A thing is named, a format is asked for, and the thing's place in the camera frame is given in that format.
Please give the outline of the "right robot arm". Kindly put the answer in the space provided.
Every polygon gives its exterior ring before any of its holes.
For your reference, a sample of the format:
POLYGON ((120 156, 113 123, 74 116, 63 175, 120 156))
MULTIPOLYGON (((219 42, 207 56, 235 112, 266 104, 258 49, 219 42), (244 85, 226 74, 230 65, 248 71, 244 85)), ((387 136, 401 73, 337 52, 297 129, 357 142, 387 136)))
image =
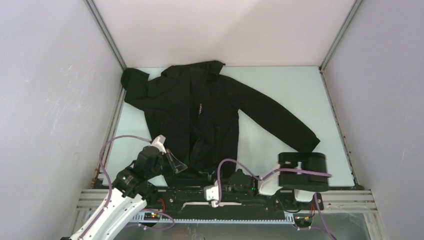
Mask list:
POLYGON ((274 196, 281 189, 292 190, 291 204, 297 209, 308 206, 315 193, 327 192, 330 188, 326 156, 319 152, 282 152, 277 165, 265 175, 255 175, 249 168, 234 159, 222 160, 217 168, 217 179, 213 185, 203 189, 204 198, 214 208, 224 199, 224 187, 231 192, 247 192, 254 196, 274 196), (226 185, 221 170, 227 163, 241 167, 234 172, 226 185))

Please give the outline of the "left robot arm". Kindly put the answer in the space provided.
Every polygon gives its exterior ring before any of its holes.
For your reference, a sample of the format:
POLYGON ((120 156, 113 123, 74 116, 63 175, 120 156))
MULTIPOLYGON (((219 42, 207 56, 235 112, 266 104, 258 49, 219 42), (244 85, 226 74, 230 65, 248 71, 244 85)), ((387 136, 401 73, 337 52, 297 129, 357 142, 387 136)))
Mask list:
POLYGON ((144 147, 137 159, 117 174, 102 203, 69 239, 113 240, 130 226, 130 220, 139 212, 154 213, 175 225, 170 215, 149 209, 158 202, 158 189, 149 180, 162 174, 164 163, 168 163, 170 173, 175 175, 188 168, 169 149, 153 145, 144 147))

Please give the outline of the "black jacket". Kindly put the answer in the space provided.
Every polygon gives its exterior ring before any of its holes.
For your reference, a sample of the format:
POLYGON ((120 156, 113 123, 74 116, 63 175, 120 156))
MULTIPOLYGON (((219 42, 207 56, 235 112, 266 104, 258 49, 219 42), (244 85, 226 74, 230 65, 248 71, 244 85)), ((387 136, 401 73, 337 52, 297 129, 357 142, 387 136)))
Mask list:
POLYGON ((301 153, 320 143, 316 134, 269 96, 221 74, 224 64, 206 61, 173 65, 160 76, 127 68, 121 76, 124 101, 143 111, 152 138, 164 145, 187 169, 174 173, 163 167, 170 187, 211 184, 230 177, 238 157, 239 112, 301 153))

